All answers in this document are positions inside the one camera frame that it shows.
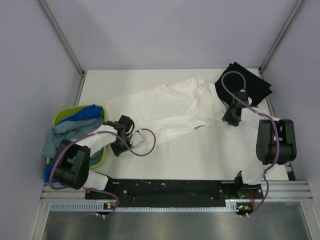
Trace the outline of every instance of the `white garment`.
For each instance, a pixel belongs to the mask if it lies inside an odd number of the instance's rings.
[[[200,126],[222,125],[226,111],[215,85],[206,82],[203,77],[192,77],[174,85],[161,85],[116,97],[104,101],[104,104],[108,120],[118,121],[121,115],[126,115],[134,121],[135,129],[152,130],[157,144],[187,134]],[[151,148],[154,143],[152,135],[145,132],[144,137],[145,142],[137,147]]]

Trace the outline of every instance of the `wall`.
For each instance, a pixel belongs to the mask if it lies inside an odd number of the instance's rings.
[[[28,239],[54,113],[79,76],[35,0],[0,1],[0,238]]]
[[[294,121],[301,179],[308,180],[320,210],[320,1],[307,0],[265,76],[282,118]]]
[[[260,66],[296,0],[46,0],[85,70]]]

